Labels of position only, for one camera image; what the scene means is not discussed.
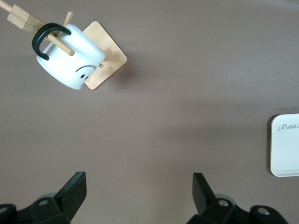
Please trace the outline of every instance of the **wooden post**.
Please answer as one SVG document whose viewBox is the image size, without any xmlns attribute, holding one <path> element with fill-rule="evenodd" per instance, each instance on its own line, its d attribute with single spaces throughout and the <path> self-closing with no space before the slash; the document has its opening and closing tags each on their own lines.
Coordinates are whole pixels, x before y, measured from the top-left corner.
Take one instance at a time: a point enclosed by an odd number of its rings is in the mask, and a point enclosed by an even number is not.
<svg viewBox="0 0 299 224">
<path fill-rule="evenodd" d="M 9 4 L 0 0 L 0 7 L 9 12 L 7 18 L 8 21 L 16 25 L 18 28 L 25 30 L 29 33 L 35 34 L 43 25 L 46 24 L 44 21 L 29 14 L 17 5 L 11 7 Z M 49 34 L 47 38 L 53 44 L 61 48 L 61 50 L 66 52 L 68 55 L 73 56 L 75 54 L 75 52 L 71 48 L 69 48 L 60 40 L 58 40 L 54 35 Z"/>
</svg>

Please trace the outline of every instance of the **white mug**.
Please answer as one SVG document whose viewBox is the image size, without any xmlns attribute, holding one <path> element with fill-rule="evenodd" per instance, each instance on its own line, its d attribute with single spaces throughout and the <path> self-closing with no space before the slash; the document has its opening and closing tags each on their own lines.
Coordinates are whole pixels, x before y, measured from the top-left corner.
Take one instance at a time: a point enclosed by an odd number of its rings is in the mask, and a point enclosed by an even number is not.
<svg viewBox="0 0 299 224">
<path fill-rule="evenodd" d="M 55 30 L 61 31 L 57 39 L 74 50 L 73 56 L 53 43 L 43 52 L 39 50 L 43 39 Z M 55 23 L 44 25 L 34 36 L 32 47 L 39 64 L 59 82 L 75 90 L 82 88 L 85 80 L 105 59 L 104 52 L 73 24 L 66 27 Z"/>
</svg>

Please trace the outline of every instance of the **gray table surface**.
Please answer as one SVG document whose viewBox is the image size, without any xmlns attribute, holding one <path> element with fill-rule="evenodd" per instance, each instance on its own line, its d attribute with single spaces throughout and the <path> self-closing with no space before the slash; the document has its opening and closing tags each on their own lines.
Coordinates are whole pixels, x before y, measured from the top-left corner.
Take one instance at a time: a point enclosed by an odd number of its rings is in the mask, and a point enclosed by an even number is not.
<svg viewBox="0 0 299 224">
<path fill-rule="evenodd" d="M 7 0 L 47 22 L 99 21 L 128 62 L 95 91 L 48 75 L 0 11 L 0 203 L 87 174 L 73 224 L 186 223 L 192 174 L 298 223 L 299 178 L 269 169 L 273 116 L 299 112 L 297 0 Z"/>
</svg>

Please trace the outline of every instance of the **black mug handle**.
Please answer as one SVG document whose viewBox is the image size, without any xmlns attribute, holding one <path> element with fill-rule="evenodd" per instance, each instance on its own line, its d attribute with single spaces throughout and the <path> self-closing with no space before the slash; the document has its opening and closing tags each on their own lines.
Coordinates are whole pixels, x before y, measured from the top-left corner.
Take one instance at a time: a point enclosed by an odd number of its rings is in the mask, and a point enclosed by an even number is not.
<svg viewBox="0 0 299 224">
<path fill-rule="evenodd" d="M 37 33 L 34 35 L 32 39 L 32 48 L 36 52 L 38 56 L 45 60 L 49 60 L 49 56 L 43 52 L 40 51 L 39 47 L 44 40 L 44 38 L 51 32 L 53 31 L 61 31 L 66 33 L 67 35 L 71 35 L 71 31 L 68 30 L 67 28 L 57 24 L 57 23 L 47 23 L 46 25 L 43 25 Z"/>
</svg>

